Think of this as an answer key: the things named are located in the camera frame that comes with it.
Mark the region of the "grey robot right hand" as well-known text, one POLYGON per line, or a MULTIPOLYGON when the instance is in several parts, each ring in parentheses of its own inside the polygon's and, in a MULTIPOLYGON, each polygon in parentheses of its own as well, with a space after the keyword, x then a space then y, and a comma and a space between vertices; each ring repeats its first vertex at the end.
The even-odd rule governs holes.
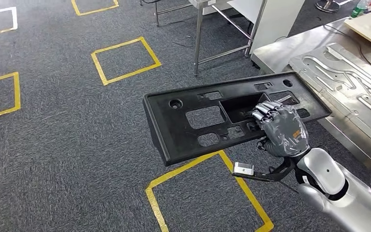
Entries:
POLYGON ((278 101, 264 101, 246 116, 254 118, 265 132, 258 148, 272 156, 296 157, 310 148, 307 129, 294 107, 278 101))

